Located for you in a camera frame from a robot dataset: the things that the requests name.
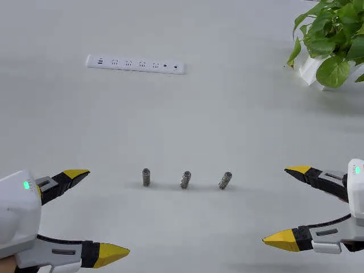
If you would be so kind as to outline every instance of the metal spring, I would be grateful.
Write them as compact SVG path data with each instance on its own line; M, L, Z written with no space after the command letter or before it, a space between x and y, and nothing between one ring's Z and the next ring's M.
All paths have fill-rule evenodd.
M142 172L143 176L143 186L147 187L150 184L150 171L149 169L145 168Z
M190 181L190 179L191 179L191 173L189 171L185 171L183 173L181 184L180 184L182 189L187 189L188 182Z
M220 183L218 183L219 188L225 189L232 177L233 177L233 174L231 172L225 172Z

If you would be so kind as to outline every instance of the power strip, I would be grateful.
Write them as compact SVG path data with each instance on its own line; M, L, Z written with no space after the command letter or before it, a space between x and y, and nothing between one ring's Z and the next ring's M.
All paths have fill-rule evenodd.
M184 74L184 64L175 61L147 60L108 55L89 55L86 66L130 71Z

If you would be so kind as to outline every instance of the gray table surface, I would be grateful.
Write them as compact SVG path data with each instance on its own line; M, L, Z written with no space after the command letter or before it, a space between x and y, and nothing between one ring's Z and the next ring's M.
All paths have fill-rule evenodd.
M360 272L364 253L289 253L261 238L348 206L284 173L364 158L364 85L332 92L284 68L299 0L5 1L0 176L89 168L40 233L114 242L97 272ZM176 59L186 75L85 68L90 53ZM152 186L141 187L148 167ZM181 191L183 171L191 186ZM233 180L217 184L225 171Z

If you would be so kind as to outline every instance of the white flower pot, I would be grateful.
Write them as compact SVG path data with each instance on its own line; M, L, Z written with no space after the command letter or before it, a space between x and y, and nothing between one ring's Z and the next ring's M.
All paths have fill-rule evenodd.
M327 88L323 85L321 85L316 80L316 72L320 65L325 61L326 59L313 59L310 56L306 59L305 62L303 62L302 65L298 68L298 74L299 76L307 82L308 85L318 89L318 90L329 90L333 88ZM360 67L360 65L355 66L354 62L349 62L350 64L350 75L355 73L355 71Z

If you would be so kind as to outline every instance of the human hand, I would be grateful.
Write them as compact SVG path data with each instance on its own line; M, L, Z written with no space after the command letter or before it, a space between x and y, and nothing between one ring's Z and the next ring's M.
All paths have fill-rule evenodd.
M16 269L16 261L14 256L0 259L1 273L14 273Z

